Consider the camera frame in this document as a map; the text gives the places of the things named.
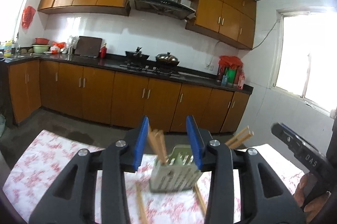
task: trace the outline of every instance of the red plastic bag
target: red plastic bag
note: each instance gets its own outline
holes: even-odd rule
[[[53,45],[56,45],[58,48],[62,49],[65,47],[65,42],[53,42]]]
[[[238,57],[220,56],[219,65],[236,70],[239,66],[243,66],[243,63]]]
[[[21,20],[22,20],[22,28],[23,29],[28,29],[30,24],[32,23],[33,21],[33,17],[36,13],[36,10],[31,7],[31,6],[27,6],[23,12],[22,12],[22,17],[21,17]]]

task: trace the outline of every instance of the human hand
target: human hand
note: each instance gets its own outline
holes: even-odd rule
[[[303,206],[305,200],[303,189],[306,186],[307,182],[308,182],[308,174],[305,174],[301,177],[300,183],[297,185],[294,194],[294,199],[297,205],[300,207]],[[307,223],[313,220],[314,217],[318,214],[318,212],[323,208],[329,196],[330,193],[326,192],[324,195],[321,195],[320,197],[314,199],[304,207],[304,212],[307,213]]]

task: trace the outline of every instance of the table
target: table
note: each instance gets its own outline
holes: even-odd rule
[[[91,152],[102,148],[63,138],[43,130],[29,145],[11,170],[3,190],[22,218],[28,222],[33,209],[71,158],[82,148]],[[282,179],[293,194],[303,172],[286,160],[268,144],[255,147]],[[142,164],[135,174],[125,173],[125,187],[132,224],[141,224],[136,201],[135,182],[139,181],[149,224],[173,224],[204,222],[202,212],[194,193],[190,191],[173,194],[152,194],[149,191],[149,178],[155,156],[144,155]],[[95,221],[101,223],[100,193],[102,172],[97,175],[95,196]],[[198,180],[200,192],[207,202],[211,173],[203,173]],[[234,222],[240,221],[240,183],[234,172]]]

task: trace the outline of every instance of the white and pink tablecloth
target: white and pink tablecloth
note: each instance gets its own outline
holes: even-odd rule
[[[82,148],[99,151],[101,148],[60,137],[43,130],[29,145],[9,174],[3,190],[14,208],[28,222],[33,209],[71,158]],[[303,172],[281,156],[268,144],[255,147],[282,179],[293,194]],[[172,194],[153,194],[149,191],[149,179],[155,156],[144,155],[142,164],[135,174],[125,173],[125,187],[132,224],[141,224],[136,201],[135,182],[140,181],[143,202],[149,224],[204,222],[198,202],[192,191]],[[97,175],[95,197],[95,221],[101,223],[100,182],[102,172]],[[200,192],[207,202],[211,174],[203,173],[198,180]],[[234,223],[240,221],[240,182],[234,173],[235,206]]]

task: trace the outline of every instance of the blue gripper pad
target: blue gripper pad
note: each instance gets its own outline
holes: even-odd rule
[[[133,166],[134,166],[135,171],[138,170],[138,167],[142,163],[142,158],[143,158],[143,153],[144,153],[144,148],[145,148],[148,133],[149,133],[149,118],[145,116],[143,119],[143,123],[140,127],[136,145],[134,147]]]
[[[203,146],[200,143],[200,140],[199,140],[200,132],[199,132],[197,124],[195,123],[193,116],[186,117],[186,130],[187,130],[189,143],[191,145],[191,149],[193,153],[194,163],[198,167],[198,169],[201,170],[203,166],[203,162],[202,162]]]

